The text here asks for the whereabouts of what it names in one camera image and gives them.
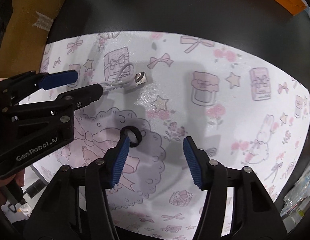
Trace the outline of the person left hand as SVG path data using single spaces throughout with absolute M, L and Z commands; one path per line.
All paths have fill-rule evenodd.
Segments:
M 24 175 L 25 175 L 25 170 L 21 170 L 9 178 L 0 179 L 0 188 L 6 186 L 11 181 L 15 181 L 19 187 L 23 187 L 24 186 Z M 7 201 L 6 197 L 0 191 L 0 207 L 3 206 L 6 203 L 6 201 Z

